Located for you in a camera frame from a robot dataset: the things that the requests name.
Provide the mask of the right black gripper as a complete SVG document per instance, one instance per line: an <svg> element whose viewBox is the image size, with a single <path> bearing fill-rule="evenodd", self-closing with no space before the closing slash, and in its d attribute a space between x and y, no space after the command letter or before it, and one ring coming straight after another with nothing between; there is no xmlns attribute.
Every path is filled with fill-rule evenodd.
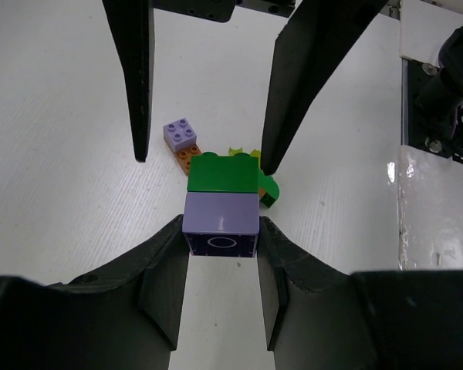
<svg viewBox="0 0 463 370"><path fill-rule="evenodd" d="M228 22L236 7L288 18L290 0L103 0L123 70L133 151L147 158L154 76L154 8ZM378 0L303 1L279 33L272 58L261 167L279 168L317 94L384 7Z"/></svg>

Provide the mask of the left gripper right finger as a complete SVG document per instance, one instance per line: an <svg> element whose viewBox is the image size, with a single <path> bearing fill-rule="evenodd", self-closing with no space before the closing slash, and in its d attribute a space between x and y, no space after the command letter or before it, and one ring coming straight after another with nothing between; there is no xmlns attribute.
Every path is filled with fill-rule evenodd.
<svg viewBox="0 0 463 370"><path fill-rule="evenodd" d="M267 217L257 247L278 369L463 369L463 270L344 274Z"/></svg>

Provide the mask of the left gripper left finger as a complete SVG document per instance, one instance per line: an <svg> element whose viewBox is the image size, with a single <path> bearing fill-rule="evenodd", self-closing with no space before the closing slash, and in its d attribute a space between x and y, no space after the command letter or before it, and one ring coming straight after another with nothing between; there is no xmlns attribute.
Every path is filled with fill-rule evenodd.
<svg viewBox="0 0 463 370"><path fill-rule="evenodd" d="M176 216L67 284L0 276L0 369L166 369L189 253Z"/></svg>

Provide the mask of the lavender lego brick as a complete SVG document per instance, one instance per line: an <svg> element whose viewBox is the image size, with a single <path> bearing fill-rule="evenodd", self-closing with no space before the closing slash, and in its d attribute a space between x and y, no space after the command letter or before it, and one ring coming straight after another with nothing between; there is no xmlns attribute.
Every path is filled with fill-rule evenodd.
<svg viewBox="0 0 463 370"><path fill-rule="evenodd" d="M164 141L173 153L193 146L197 135L186 118L178 119L163 127Z"/></svg>
<svg viewBox="0 0 463 370"><path fill-rule="evenodd" d="M182 232L194 256L254 257L257 193L187 193Z"/></svg>

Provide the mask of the orange lego plate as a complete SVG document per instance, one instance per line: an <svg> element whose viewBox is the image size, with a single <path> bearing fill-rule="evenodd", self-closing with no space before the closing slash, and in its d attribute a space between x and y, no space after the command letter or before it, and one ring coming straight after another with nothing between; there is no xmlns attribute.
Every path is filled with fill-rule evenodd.
<svg viewBox="0 0 463 370"><path fill-rule="evenodd" d="M200 156L200 155L201 155L201 150L197 144L186 147L174 153L175 159L177 160L180 168L183 170L186 176L190 172L191 159L195 156Z"/></svg>

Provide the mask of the dark green lego brick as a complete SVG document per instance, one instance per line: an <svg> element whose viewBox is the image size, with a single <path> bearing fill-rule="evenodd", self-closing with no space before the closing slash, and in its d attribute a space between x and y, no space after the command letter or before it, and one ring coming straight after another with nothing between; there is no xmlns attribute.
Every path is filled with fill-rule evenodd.
<svg viewBox="0 0 463 370"><path fill-rule="evenodd" d="M188 192L258 193L258 159L248 154L219 156L205 152L190 162Z"/></svg>

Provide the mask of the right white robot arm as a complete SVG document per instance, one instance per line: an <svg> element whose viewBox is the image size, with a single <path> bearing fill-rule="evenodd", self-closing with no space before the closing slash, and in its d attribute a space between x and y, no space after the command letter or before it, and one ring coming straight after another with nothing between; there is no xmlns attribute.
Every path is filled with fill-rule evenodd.
<svg viewBox="0 0 463 370"><path fill-rule="evenodd" d="M154 11L225 23L237 6L287 18L275 41L262 134L262 169L277 171L312 101L361 37L382 1L105 1L103 7L123 70L135 159L150 140L154 71ZM463 156L451 114L463 104L463 26L438 53L440 68L408 105L423 133Z"/></svg>

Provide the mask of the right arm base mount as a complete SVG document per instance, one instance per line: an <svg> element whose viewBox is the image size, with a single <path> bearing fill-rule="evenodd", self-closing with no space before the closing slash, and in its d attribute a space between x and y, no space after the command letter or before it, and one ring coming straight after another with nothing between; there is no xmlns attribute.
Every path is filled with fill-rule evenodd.
<svg viewBox="0 0 463 370"><path fill-rule="evenodd" d="M430 63L405 59L401 142L463 165L463 97Z"/></svg>

